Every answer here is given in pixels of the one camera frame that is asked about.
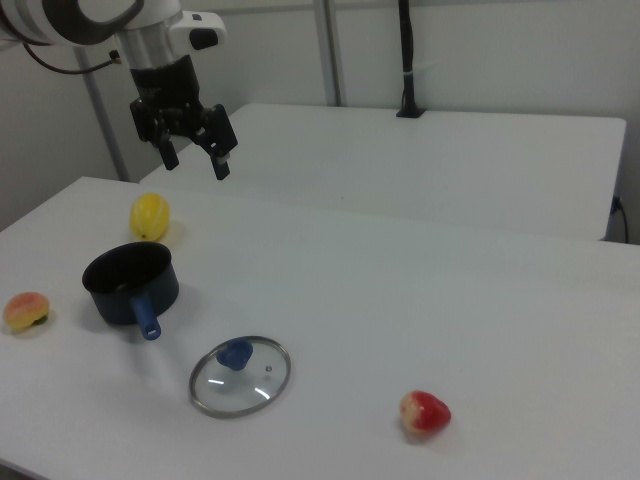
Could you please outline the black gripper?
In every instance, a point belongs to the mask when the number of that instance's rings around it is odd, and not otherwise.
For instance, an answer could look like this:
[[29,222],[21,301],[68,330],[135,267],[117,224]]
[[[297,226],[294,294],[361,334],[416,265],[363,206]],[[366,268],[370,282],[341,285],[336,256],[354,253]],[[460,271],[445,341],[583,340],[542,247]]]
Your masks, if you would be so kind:
[[156,148],[171,171],[179,165],[171,133],[195,133],[192,141],[209,156],[216,179],[224,180],[238,140],[223,105],[202,106],[191,57],[130,73],[139,94],[129,106],[139,139]]

